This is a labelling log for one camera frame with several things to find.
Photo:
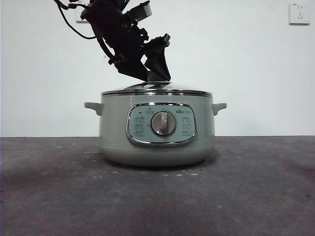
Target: wall socket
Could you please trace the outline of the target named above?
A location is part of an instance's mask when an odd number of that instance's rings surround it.
[[[311,23],[311,3],[291,2],[289,4],[289,24],[309,25]]]

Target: electrical outlet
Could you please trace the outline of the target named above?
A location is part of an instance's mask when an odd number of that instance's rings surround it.
[[[79,0],[77,1],[76,3],[79,3],[79,4],[84,4],[84,5],[88,5],[90,3],[90,0]],[[81,12],[83,11],[83,8],[78,6],[76,9],[75,9],[75,21],[77,23],[87,23],[88,21],[87,20],[82,20],[81,19]]]
[[[290,25],[309,25],[311,23],[311,3],[291,2],[289,5]]]

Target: white wall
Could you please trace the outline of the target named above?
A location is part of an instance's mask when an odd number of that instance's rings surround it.
[[[153,16],[140,26],[150,37],[171,35],[173,82],[228,103],[216,135],[315,135],[311,2],[307,27],[288,25],[287,0],[152,0]],[[108,65],[95,40],[72,32],[52,0],[2,0],[1,11],[2,137],[97,136],[99,118],[83,103],[140,81]],[[74,12],[67,16],[92,34]]]

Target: pot body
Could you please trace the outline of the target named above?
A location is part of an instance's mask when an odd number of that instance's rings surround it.
[[[157,142],[147,142],[146,137],[134,137],[133,131],[129,130],[134,127],[134,123],[130,123],[133,119],[142,118],[133,117],[135,108],[140,106],[153,108],[152,114],[147,115],[148,124],[144,125],[151,138],[158,139]],[[214,115],[226,108],[226,104],[213,104],[211,96],[203,95],[112,94],[103,95],[101,104],[86,103],[85,107],[100,115],[100,145],[107,159],[134,166],[166,167],[200,162],[212,154],[215,146]],[[158,137],[149,123],[151,117],[162,110],[174,117],[177,132],[180,135],[185,133],[180,129],[185,127],[182,122],[186,117],[178,114],[182,113],[182,107],[186,107],[188,113],[191,111],[190,136],[181,136],[174,142],[172,139],[176,134]]]

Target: glass lid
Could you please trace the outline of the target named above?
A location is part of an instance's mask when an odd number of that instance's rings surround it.
[[[113,91],[103,92],[102,95],[110,94],[167,94],[167,93],[176,93],[176,94],[191,94],[191,95],[206,95],[212,96],[210,92],[200,91],[193,89],[191,87],[182,86],[174,84],[168,81],[149,81],[141,84],[132,85],[126,88],[119,88]]]

